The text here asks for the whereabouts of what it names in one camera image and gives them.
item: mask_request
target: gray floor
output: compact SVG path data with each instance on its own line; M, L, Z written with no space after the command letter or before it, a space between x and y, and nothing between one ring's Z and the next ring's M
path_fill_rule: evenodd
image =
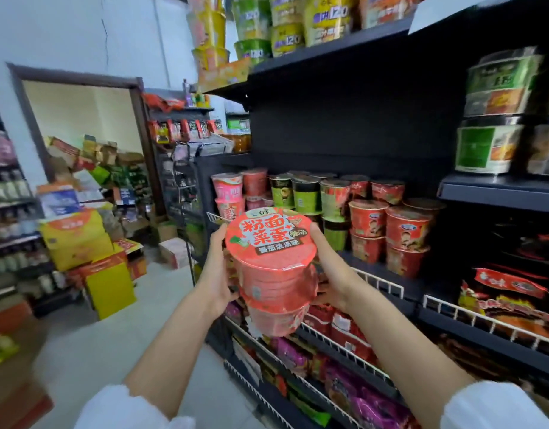
M189 267L171 270L152 262L138 280L138 302L101 322L84 306L70 306L45 318L49 337L35 371L54 409L34 429L68 429L80 409L107 384L122 381L157 331L192 288ZM252 414L256 402L233 383L221 358L207 345L199 353L179 413L197 419L198 429L264 429Z

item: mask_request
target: floor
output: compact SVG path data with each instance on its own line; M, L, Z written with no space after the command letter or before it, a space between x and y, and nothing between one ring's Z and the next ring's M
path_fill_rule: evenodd
M103 386L118 384L160 327L192 288L189 267L172 270L152 262L138 280L138 302L101 322L83 305L65 307L44 320L49 337L35 371L54 401L54 409L33 429L72 428L83 405ZM233 383L221 358L207 345L179 413L197 419L197 429L264 429L273 426L253 411L256 401Z

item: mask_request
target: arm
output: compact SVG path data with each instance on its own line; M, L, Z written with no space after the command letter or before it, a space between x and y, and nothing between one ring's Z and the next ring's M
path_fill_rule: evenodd
M144 397L169 419L177 415L209 327L238 296L228 289L222 251L225 231L223 225L212 235L206 266L197 285L179 303L125 378L131 396Z
M330 285L315 304L331 303L360 327L385 371L425 429L439 428L445 405L475 382L425 337L380 291L363 281L330 247L317 225L312 239Z

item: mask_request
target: door frame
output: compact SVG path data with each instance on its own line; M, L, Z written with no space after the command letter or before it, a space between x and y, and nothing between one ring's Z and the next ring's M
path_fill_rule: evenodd
M147 112L143 103L142 93L144 90L143 79L141 77L112 77L111 75L88 74L83 72L70 72L57 69L43 69L38 67L22 66L19 64L7 63L10 75L13 81L14 92L21 105L24 119L28 124L32 141L36 146L38 157L44 167L44 172L49 182L54 181L54 170L49 160L49 154L46 150L46 144L36 116L30 105L28 95L24 89L22 81L37 81L43 83L69 84L79 86L112 87L126 88L130 92L131 106L135 115L135 122L141 141L143 158L147 168L147 177L151 186L153 202L157 215L165 214L165 205L161 185L159 183L159 174L155 165L155 155L151 145L151 138L147 129Z

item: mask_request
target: white sleeve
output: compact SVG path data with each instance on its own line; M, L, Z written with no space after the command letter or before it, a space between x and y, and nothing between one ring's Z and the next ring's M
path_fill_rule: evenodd
M549 429L549 419L511 383L474 383L451 398L441 429Z
M195 429L191 417L169 421L143 397L131 397L126 386L106 386L82 408L74 429Z

